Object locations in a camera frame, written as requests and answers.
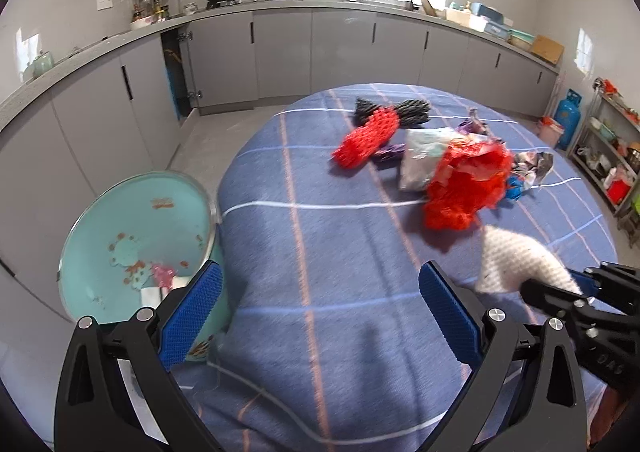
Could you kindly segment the plaid cloth rag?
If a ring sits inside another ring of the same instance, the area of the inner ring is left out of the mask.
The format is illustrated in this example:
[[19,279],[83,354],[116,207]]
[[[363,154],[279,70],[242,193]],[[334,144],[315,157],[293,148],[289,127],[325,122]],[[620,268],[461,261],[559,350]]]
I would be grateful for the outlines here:
[[[506,145],[506,141],[492,132],[477,114],[476,108],[469,109],[469,116],[456,126],[456,130],[465,135],[476,135],[484,141],[498,142]],[[524,193],[541,186],[542,181],[553,168],[554,157],[550,152],[526,151],[512,152],[512,167],[506,179],[506,198],[517,201]]]

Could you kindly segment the red plastic bag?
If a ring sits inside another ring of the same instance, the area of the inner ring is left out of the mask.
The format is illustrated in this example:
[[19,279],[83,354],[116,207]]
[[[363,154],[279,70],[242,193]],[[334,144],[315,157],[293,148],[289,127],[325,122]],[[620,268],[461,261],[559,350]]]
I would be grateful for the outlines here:
[[512,161],[512,153],[500,142],[450,142],[426,186],[424,227],[433,231],[472,227],[477,212],[495,208],[506,195]]

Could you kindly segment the white printed plastic bag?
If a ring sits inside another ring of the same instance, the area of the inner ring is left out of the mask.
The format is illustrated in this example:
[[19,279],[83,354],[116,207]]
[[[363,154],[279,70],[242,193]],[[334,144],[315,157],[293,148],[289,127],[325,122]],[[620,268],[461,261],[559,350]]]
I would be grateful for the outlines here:
[[423,191],[449,144],[463,138],[452,128],[409,129],[399,169],[399,190]]

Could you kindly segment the white sponge black stripe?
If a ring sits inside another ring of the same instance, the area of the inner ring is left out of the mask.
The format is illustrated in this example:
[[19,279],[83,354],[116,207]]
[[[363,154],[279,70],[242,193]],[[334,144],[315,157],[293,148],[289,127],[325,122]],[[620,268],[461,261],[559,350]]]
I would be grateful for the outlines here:
[[173,276],[167,286],[148,286],[140,289],[140,301],[142,307],[157,308],[160,303],[174,289],[186,287],[190,282],[190,277]]

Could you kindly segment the teal metal trash bin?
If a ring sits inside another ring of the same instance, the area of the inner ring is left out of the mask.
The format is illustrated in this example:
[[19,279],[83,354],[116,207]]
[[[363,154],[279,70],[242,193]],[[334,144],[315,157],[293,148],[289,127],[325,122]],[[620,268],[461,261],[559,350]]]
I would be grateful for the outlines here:
[[125,321],[142,308],[140,289],[192,277],[224,261],[217,212],[198,181],[172,171],[135,175],[102,193],[77,219],[58,264],[68,315]]

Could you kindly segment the grey kitchen cabinets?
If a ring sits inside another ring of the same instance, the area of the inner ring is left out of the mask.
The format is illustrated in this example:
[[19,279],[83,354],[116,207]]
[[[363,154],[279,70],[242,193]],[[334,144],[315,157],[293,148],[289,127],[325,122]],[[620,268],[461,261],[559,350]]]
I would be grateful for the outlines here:
[[8,137],[37,106],[95,192],[166,169],[180,127],[160,37],[176,32],[195,106],[216,114],[354,83],[428,86],[539,116],[558,72],[508,42],[442,18],[378,6],[297,1],[220,8],[106,40],[1,107]]

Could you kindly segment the metal storage shelf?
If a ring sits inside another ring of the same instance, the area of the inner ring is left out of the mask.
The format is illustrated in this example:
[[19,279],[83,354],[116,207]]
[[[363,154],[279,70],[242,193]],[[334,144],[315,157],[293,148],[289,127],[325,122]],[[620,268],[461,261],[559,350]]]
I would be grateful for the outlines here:
[[639,192],[639,113],[608,80],[597,77],[592,89],[568,155],[619,218]]

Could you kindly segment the red white bucket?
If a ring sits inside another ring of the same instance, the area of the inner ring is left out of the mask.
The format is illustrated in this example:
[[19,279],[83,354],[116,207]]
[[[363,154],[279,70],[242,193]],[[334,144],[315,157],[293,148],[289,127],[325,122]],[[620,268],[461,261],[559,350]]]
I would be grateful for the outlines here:
[[539,120],[537,137],[552,149],[558,145],[564,128],[553,118],[544,116]]

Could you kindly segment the blue gas cylinder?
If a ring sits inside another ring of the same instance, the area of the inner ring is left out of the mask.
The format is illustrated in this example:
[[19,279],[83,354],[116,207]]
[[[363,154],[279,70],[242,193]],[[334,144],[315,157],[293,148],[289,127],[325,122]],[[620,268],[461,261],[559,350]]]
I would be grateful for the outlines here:
[[555,109],[553,119],[563,128],[563,133],[559,138],[558,144],[556,144],[559,149],[568,149],[570,141],[574,137],[580,118],[582,118],[580,113],[581,101],[582,96],[579,93],[573,89],[568,89],[566,97],[559,101],[558,107]]

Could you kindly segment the blue plaid tablecloth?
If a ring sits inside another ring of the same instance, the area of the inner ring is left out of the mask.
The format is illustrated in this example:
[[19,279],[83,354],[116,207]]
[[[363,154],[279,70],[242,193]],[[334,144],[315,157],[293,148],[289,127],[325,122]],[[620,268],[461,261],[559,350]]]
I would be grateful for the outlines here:
[[419,270],[435,260],[473,285],[482,227],[536,238],[575,270],[616,259],[603,209],[563,158],[522,198],[482,210],[472,229],[427,230],[423,195],[402,191],[395,169],[333,164],[358,97],[428,100],[433,128],[474,108],[422,86],[345,86],[299,100],[235,144],[210,188],[231,321],[204,362],[175,372],[229,451],[420,446],[469,371],[420,295]]

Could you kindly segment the purple wrapper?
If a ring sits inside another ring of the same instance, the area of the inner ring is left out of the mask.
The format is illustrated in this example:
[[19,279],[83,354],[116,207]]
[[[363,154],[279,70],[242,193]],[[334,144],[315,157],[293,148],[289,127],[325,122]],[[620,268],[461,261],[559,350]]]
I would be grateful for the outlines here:
[[372,161],[377,165],[397,165],[404,157],[405,144],[388,144],[380,147],[371,156]]

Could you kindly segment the black foam fruit net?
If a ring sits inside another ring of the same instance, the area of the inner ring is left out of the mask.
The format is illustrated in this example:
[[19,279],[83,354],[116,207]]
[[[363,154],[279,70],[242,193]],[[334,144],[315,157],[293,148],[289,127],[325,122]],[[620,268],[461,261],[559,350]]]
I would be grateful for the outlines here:
[[396,112],[399,126],[402,129],[415,128],[427,123],[430,119],[428,115],[431,110],[431,103],[428,100],[404,100],[398,104],[381,105],[367,100],[363,97],[356,98],[356,108],[354,112],[354,123],[357,127],[363,126],[380,108],[390,108]]

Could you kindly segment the red foam fruit net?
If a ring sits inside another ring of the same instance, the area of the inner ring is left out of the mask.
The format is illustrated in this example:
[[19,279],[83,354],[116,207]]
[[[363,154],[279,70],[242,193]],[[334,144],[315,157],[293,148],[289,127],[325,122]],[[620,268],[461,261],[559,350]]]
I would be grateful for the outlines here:
[[399,128],[399,117],[394,108],[380,107],[372,112],[367,122],[346,135],[332,154],[343,169],[354,169],[366,163]]

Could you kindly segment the green kettle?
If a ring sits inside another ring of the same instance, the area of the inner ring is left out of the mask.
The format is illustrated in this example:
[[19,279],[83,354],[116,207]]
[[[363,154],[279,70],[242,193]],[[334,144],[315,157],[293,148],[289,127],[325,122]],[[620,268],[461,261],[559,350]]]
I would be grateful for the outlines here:
[[54,58],[50,51],[41,51],[35,60],[32,62],[34,70],[32,71],[32,77],[35,79],[41,77],[47,71],[54,67]]

